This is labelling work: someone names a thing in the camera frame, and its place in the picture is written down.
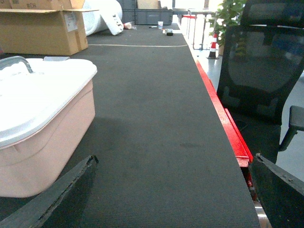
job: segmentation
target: red and white traffic cone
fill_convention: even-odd
[[[215,54],[215,51],[217,50],[217,39],[218,39],[218,35],[214,33],[213,41],[211,43],[210,53],[209,56],[207,57],[208,59],[219,59],[219,57],[216,57]]]

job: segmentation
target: white lid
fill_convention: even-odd
[[[43,128],[97,73],[84,59],[60,62],[27,59],[0,70],[0,148]]]

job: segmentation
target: brown cardboard box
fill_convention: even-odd
[[[10,0],[0,0],[0,9],[11,9]]]
[[[82,17],[90,10],[0,9],[4,53],[69,56],[88,47]]]
[[[157,10],[159,8],[158,0],[137,0],[139,9]]]
[[[10,0],[12,9],[71,10],[70,0]]]

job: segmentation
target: gray plastic crate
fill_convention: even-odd
[[[134,9],[123,9],[122,23],[135,22],[135,10]]]
[[[135,9],[135,0],[117,0],[117,1],[122,6],[123,10]]]
[[[172,18],[172,10],[135,9],[135,24],[137,25],[157,25],[158,21],[163,21],[164,25],[171,25]]]

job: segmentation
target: red conveyor side rail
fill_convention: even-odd
[[[203,70],[201,64],[197,59],[195,59],[195,62],[199,70],[199,74],[218,113],[219,119],[222,122],[226,135],[237,158],[238,164],[240,165],[240,167],[248,167],[248,164],[253,161],[253,156],[249,148],[247,147],[241,133],[239,132],[235,122],[233,121],[228,109],[225,109],[221,104],[218,95],[215,91],[215,88],[210,79],[208,78],[207,74]]]

